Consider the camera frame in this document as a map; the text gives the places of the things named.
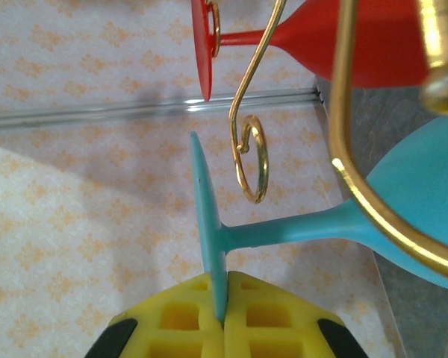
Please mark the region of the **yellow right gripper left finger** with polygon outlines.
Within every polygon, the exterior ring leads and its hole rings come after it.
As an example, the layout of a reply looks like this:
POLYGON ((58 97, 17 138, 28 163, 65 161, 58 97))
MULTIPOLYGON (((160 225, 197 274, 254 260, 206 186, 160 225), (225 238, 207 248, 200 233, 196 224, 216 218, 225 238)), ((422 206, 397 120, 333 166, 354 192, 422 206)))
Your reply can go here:
POLYGON ((224 358, 223 338, 204 273, 114 316, 84 358, 224 358))

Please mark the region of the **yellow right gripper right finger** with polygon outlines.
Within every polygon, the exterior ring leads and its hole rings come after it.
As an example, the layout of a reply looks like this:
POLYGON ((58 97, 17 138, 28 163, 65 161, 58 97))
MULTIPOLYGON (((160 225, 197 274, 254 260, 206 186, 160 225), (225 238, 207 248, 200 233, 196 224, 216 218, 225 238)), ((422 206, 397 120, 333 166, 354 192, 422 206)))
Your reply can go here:
POLYGON ((225 358, 368 358, 335 314, 250 275, 228 274, 225 358))

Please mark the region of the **light blue plastic wine glass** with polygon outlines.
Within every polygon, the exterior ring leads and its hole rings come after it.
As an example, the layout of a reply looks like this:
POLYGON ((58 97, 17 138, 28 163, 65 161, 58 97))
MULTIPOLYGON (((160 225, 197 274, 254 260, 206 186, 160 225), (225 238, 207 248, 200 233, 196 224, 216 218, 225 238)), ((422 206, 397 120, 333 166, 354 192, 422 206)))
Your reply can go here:
MULTIPOLYGON (((365 245, 400 268, 448 289, 448 278, 385 238, 353 200, 320 212, 225 226, 220 221, 208 164, 196 134, 190 135, 190 151, 202 260, 211 276, 218 320, 224 320, 228 303, 225 257, 240 248, 341 238, 365 245)), ((367 178, 404 219, 448 245, 448 117, 432 120, 396 144, 367 178)))

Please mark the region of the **red plastic wine glass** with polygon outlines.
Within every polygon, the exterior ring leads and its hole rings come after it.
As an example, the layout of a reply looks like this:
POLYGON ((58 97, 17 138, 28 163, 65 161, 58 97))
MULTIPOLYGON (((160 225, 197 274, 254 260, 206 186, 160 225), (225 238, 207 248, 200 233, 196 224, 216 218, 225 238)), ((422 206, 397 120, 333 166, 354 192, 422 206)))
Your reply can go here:
MULTIPOLYGON (((190 0, 199 82, 211 97, 213 57, 220 46, 257 45, 263 31, 221 34, 215 3, 190 0)), ((270 45, 286 51, 315 75, 330 79, 340 0, 305 0, 279 24, 270 45)), ((352 85, 408 87, 428 74, 415 0, 359 0, 352 85)))

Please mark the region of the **aluminium corner post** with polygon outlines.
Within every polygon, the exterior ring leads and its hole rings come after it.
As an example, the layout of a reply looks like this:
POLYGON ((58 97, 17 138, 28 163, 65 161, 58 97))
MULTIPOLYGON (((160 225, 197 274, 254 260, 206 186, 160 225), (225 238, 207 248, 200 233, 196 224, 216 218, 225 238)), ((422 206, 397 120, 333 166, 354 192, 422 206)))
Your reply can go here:
MULTIPOLYGON (((0 129, 36 128, 47 125, 229 111, 233 97, 232 94, 220 94, 210 101, 198 97, 180 97, 159 101, 131 101, 7 112, 0 113, 0 129)), ((247 92, 240 106, 242 108, 278 107, 286 104, 310 104, 320 101, 320 91, 316 88, 276 89, 247 92)))

